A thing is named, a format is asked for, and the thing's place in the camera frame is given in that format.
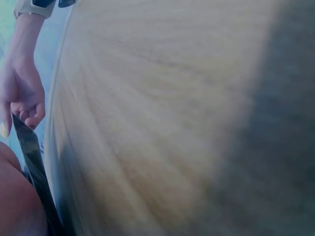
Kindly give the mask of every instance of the yellow fingernail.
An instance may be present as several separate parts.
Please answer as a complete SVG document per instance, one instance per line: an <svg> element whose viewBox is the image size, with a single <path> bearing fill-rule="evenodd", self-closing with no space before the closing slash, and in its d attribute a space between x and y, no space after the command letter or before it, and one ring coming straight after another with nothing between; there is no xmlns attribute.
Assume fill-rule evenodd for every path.
<svg viewBox="0 0 315 236"><path fill-rule="evenodd" d="M3 123L0 124L0 134L1 134L2 137L4 137L5 139L8 138L8 135L6 134L5 126L4 126Z"/></svg>

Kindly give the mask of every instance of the skin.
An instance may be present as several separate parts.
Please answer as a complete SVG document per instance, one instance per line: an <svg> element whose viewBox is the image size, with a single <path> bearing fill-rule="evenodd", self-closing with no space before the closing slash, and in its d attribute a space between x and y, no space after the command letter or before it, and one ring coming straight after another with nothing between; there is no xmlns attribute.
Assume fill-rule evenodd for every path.
<svg viewBox="0 0 315 236"><path fill-rule="evenodd" d="M0 143L0 232L7 236L44 236L47 222L32 185L13 151Z"/></svg>
<svg viewBox="0 0 315 236"><path fill-rule="evenodd" d="M45 94L34 63L34 50L45 18L21 14L0 69L0 118L5 136L11 112L31 128L45 116ZM44 236L45 213L34 188L22 175L13 151L0 143L0 232L4 236Z"/></svg>
<svg viewBox="0 0 315 236"><path fill-rule="evenodd" d="M36 128L45 116L45 94L34 63L34 51L45 18L21 14L0 70L0 117L6 136L11 130L11 112Z"/></svg>

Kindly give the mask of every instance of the leg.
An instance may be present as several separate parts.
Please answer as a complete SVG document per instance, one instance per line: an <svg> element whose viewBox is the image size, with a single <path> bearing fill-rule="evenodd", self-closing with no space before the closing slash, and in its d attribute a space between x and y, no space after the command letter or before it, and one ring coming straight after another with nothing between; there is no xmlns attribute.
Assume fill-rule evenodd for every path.
<svg viewBox="0 0 315 236"><path fill-rule="evenodd" d="M0 143L0 179L1 235L44 236L47 222L40 199L4 143Z"/></svg>

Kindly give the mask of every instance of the wrist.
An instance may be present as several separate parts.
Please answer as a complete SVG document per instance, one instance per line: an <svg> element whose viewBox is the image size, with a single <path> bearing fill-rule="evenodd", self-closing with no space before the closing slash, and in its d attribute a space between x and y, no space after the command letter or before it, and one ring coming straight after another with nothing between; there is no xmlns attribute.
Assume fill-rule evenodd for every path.
<svg viewBox="0 0 315 236"><path fill-rule="evenodd" d="M8 54L32 57L44 20L43 16L37 14L22 13L16 20Z"/></svg>

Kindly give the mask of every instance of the wooden surface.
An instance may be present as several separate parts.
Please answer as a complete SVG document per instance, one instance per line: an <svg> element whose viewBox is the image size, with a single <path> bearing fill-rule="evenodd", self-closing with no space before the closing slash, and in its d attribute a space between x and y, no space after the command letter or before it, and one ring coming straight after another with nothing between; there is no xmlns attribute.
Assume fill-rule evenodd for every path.
<svg viewBox="0 0 315 236"><path fill-rule="evenodd" d="M45 165L76 235L315 233L312 0L81 0Z"/></svg>

